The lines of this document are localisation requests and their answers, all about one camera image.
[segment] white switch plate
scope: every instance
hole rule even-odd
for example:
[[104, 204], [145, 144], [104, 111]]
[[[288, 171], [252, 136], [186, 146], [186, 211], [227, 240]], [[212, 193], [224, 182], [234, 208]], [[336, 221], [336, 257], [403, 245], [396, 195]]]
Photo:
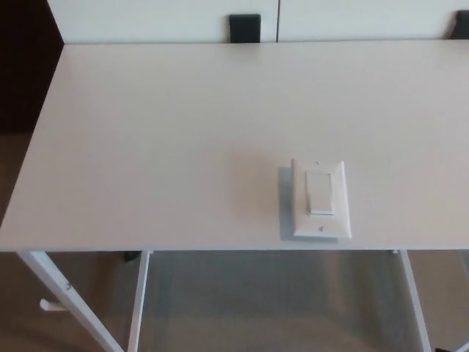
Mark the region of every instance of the white switch plate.
[[[332, 215], [310, 214], [308, 175], [330, 175]], [[292, 160], [295, 237], [351, 238], [344, 162], [304, 163]]]

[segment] cabinet door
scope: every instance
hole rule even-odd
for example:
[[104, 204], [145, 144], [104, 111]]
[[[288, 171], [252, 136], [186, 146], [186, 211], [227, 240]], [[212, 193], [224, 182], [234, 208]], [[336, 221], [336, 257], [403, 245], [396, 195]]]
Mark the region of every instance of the cabinet door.
[[281, 0], [280, 41], [426, 39], [446, 35], [468, 0]]
[[260, 13], [275, 41], [277, 0], [49, 0], [66, 43], [224, 42], [227, 15]]

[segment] switch toggle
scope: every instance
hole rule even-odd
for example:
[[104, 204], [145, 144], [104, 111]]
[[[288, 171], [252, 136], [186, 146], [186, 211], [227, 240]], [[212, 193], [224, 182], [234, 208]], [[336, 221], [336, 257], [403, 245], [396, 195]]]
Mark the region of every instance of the switch toggle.
[[330, 174], [306, 173], [309, 215], [333, 215]]

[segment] desk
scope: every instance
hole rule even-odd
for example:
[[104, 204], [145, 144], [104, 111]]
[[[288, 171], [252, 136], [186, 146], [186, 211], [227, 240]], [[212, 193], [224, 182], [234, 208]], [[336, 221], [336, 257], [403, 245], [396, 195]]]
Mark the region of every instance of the desk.
[[[108, 351], [44, 251], [143, 250], [137, 307], [154, 250], [400, 250], [427, 351], [406, 250], [469, 248], [468, 78], [454, 41], [66, 45], [0, 250]], [[344, 162], [352, 239], [292, 237], [292, 158]]]

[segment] floor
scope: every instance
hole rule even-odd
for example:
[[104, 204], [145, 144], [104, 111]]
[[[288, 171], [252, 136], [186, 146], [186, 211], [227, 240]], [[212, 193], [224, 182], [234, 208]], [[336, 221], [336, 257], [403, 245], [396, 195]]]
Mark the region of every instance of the floor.
[[[0, 136], [0, 220], [29, 136]], [[432, 347], [469, 340], [459, 252], [411, 252]], [[120, 253], [54, 254], [126, 346], [138, 263]], [[140, 351], [417, 351], [399, 261], [389, 252], [155, 253]], [[101, 351], [13, 254], [0, 254], [0, 351]]]

